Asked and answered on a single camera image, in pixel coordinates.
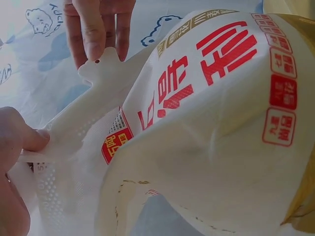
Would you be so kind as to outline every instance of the finger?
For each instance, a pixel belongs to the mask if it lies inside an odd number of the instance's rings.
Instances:
[[[68,45],[74,58],[74,63],[78,69],[88,60],[83,46],[80,17],[66,15],[65,23],[67,28]]]
[[[119,59],[124,61],[129,49],[131,13],[117,14],[117,51]]]
[[[34,130],[26,125],[22,132],[22,140],[24,150],[41,151],[47,146],[50,136],[45,130]]]
[[[99,0],[73,0],[81,20],[84,49],[88,59],[96,60],[105,49],[106,33],[99,12]]]
[[[0,189],[0,235],[28,235],[30,215],[16,188],[9,183],[4,174],[0,175]]]
[[[48,142],[49,134],[30,128],[17,110],[0,108],[0,172],[6,173],[12,168],[23,148],[39,151]]]
[[[105,47],[115,47],[116,44],[116,26],[115,15],[102,16],[104,27],[106,30],[106,45]]]

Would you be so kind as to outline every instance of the red stamp design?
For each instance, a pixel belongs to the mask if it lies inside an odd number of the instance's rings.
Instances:
[[[263,142],[284,147],[291,146],[295,123],[295,113],[269,108],[262,135]]]
[[[271,76],[270,105],[295,110],[297,107],[297,83],[281,75]]]
[[[268,26],[268,27],[279,28],[277,26],[277,24],[273,21],[268,21],[268,20],[255,20],[255,21],[259,26]]]
[[[289,55],[276,48],[270,48],[271,70],[290,78],[297,77],[295,60]]]
[[[292,53],[291,45],[287,38],[269,33],[265,33],[265,35],[270,46]]]
[[[260,29],[265,33],[272,33],[279,36],[285,37],[285,34],[279,28],[269,27],[269,26],[261,26]]]
[[[267,21],[272,21],[271,17],[268,15],[264,15],[264,14],[252,14],[252,17],[255,20],[267,20]]]

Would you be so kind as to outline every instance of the bed sheet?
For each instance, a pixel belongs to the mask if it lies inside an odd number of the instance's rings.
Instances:
[[[262,12],[262,0],[137,0],[127,58],[205,8]],[[3,1],[0,22],[0,106],[15,107],[41,128],[89,88],[66,43],[62,0]]]

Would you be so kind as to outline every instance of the printed logo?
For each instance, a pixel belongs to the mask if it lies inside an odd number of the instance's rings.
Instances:
[[[49,4],[49,11],[40,8],[26,10],[25,17],[34,33],[44,34],[45,37],[56,32],[63,24],[63,11],[52,3]]]
[[[154,43],[158,34],[158,31],[160,30],[160,27],[162,25],[167,24],[170,28],[172,28],[174,25],[176,25],[182,17],[180,16],[174,16],[174,15],[169,15],[169,16],[162,16],[158,19],[156,26],[154,29],[150,32],[150,34],[146,37],[144,37],[141,40],[141,43],[144,47],[149,46],[150,44]]]

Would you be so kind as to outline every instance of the blue cloud print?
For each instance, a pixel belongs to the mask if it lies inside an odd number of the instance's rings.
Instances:
[[[162,26],[162,24],[164,22],[170,22],[172,20],[181,20],[182,17],[180,16],[174,16],[174,15],[169,15],[169,16],[162,16],[158,19],[157,21],[157,25],[155,26],[155,28],[153,29],[153,31],[146,37],[144,37],[142,40],[141,40],[141,43],[144,47],[147,47],[149,46],[151,43],[154,43],[155,40],[154,40],[154,37],[155,37],[155,34],[158,32],[158,29]]]
[[[48,71],[55,68],[63,59],[70,57],[65,32],[56,36],[51,44],[51,51],[38,61],[39,71]]]
[[[25,16],[33,27],[34,33],[45,34],[53,25],[51,17],[39,8],[26,10]]]

